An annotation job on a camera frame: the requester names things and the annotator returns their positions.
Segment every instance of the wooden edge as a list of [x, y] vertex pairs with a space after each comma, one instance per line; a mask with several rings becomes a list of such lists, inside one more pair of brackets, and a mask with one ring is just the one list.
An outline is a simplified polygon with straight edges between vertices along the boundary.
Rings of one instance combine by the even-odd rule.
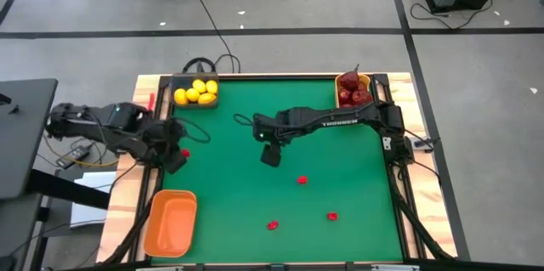
[[[305, 75], [338, 75], [337, 72], [311, 73]], [[417, 100], [416, 92], [411, 80], [411, 74], [408, 72], [389, 72], [389, 86], [393, 100], [403, 110], [403, 118], [405, 120], [406, 129], [416, 133], [419, 136], [426, 136], [425, 127], [420, 111], [420, 106]], [[299, 73], [253, 73], [253, 74], [220, 74], [220, 76], [238, 77], [238, 76], [294, 76]], [[150, 101], [150, 95], [157, 95], [159, 80], [161, 76], [171, 75], [140, 75], [136, 81], [134, 89], [133, 102], [135, 104], [147, 107]], [[163, 104], [161, 107], [161, 118], [165, 118], [168, 108], [168, 91], [164, 94]], [[433, 156], [422, 151], [415, 153], [416, 161], [422, 164], [435, 168]], [[133, 159], [129, 155], [123, 155], [117, 166], [117, 176], [125, 172], [133, 164]], [[442, 197], [442, 192], [436, 177], [432, 172], [418, 165], [409, 165], [412, 190], [416, 202], [418, 217], [429, 233], [438, 241], [440, 246], [450, 255], [456, 255], [456, 248], [451, 234], [450, 223], [445, 210], [445, 203]], [[135, 167], [129, 174], [120, 179], [116, 187], [111, 191], [110, 206], [105, 220], [102, 239], [100, 241], [99, 252], [96, 262], [104, 261], [116, 247], [121, 243], [126, 236], [128, 230], [132, 227], [136, 214], [136, 205], [138, 203], [138, 191], [143, 177], [143, 167]], [[151, 173], [150, 184], [148, 188], [148, 199], [155, 187], [156, 171]], [[399, 183], [399, 188], [404, 194], [402, 183]], [[406, 238], [409, 244], [411, 257], [417, 257], [416, 246], [413, 230], [408, 220], [404, 218]], [[140, 234], [139, 251], [137, 259], [145, 258], [143, 251], [144, 234]]]

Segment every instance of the black stand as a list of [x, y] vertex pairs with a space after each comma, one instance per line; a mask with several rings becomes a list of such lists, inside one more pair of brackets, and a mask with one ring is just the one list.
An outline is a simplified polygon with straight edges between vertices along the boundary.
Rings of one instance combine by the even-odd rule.
[[36, 169], [31, 170], [28, 184], [26, 185], [26, 191], [37, 192], [54, 198], [105, 210], [108, 209], [108, 204], [110, 203], [110, 195], [105, 192], [66, 181], [63, 178], [55, 177], [54, 175]]

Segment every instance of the wooden table frame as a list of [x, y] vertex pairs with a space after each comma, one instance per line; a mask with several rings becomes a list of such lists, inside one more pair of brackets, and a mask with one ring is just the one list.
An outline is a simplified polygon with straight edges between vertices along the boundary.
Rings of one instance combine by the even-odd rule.
[[[221, 77], [236, 77], [251, 79], [252, 77], [263, 76], [314, 76], [315, 78], [333, 78], [337, 73], [313, 73], [313, 74], [226, 74]], [[425, 137], [426, 132], [423, 126], [422, 115], [417, 102], [416, 93], [411, 80], [410, 73], [388, 73], [389, 86], [394, 102], [403, 110], [405, 128]], [[133, 102], [138, 105], [147, 106], [150, 96], [155, 96], [155, 102], [162, 99], [161, 104], [156, 104], [159, 113], [156, 115], [161, 119], [166, 118], [169, 105], [169, 88], [164, 88], [167, 83], [160, 83], [161, 76], [139, 76], [136, 82]], [[433, 154], [422, 150], [415, 152], [417, 162], [431, 168], [435, 168]], [[129, 155], [123, 155], [117, 167], [117, 176], [123, 174], [133, 164]], [[456, 255], [456, 246], [451, 233], [450, 222], [446, 214], [445, 201], [442, 195], [436, 176], [416, 164], [409, 165], [408, 174], [404, 180], [398, 180], [397, 184], [408, 203], [415, 206], [416, 214], [427, 231], [440, 244], [442, 249], [450, 255]], [[132, 227], [137, 212], [137, 206], [142, 206], [152, 195], [155, 188], [156, 170], [145, 170], [143, 167], [135, 167], [125, 177], [120, 179], [116, 187], [111, 191], [110, 207], [105, 221], [102, 240], [100, 241], [97, 262], [104, 261], [115, 248], [121, 243], [127, 231]], [[410, 222], [404, 215], [403, 230], [406, 240], [407, 257], [424, 258], [432, 257], [428, 249], [424, 247], [421, 240], [416, 236]], [[125, 257], [125, 260], [135, 261], [145, 259], [142, 249], [143, 234], [139, 236], [139, 242], [134, 243], [133, 248]]]

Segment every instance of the orange tray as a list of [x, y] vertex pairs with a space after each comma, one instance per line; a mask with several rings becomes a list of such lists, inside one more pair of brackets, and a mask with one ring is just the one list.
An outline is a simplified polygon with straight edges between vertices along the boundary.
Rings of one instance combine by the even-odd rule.
[[[342, 75], [338, 75], [334, 79], [334, 99], [337, 102], [337, 108], [340, 107], [340, 101], [338, 100], [338, 91], [341, 88], [344, 88], [342, 85], [340, 85], [340, 76], [342, 76]], [[359, 73], [359, 82], [365, 84], [367, 91], [369, 91], [369, 92], [371, 91], [371, 78], [370, 77], [368, 77], [365, 74]]]
[[144, 251], [152, 257], [182, 257], [190, 248], [196, 196], [187, 190], [161, 190], [153, 199]]

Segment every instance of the small red object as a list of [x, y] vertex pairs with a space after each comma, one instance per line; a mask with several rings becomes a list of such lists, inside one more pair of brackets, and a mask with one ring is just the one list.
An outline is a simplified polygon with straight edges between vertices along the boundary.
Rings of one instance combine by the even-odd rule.
[[306, 184], [308, 182], [308, 177], [306, 176], [300, 176], [297, 178], [297, 182], [300, 184]]
[[337, 221], [338, 220], [338, 214], [335, 213], [335, 212], [329, 212], [328, 214], [326, 214], [326, 217], [327, 217], [327, 219], [329, 219], [331, 221]]
[[278, 222], [274, 220], [271, 223], [269, 223], [267, 225], [267, 227], [269, 228], [269, 230], [277, 229], [278, 228]]
[[155, 94], [150, 93], [150, 102], [147, 104], [147, 110], [155, 109]]

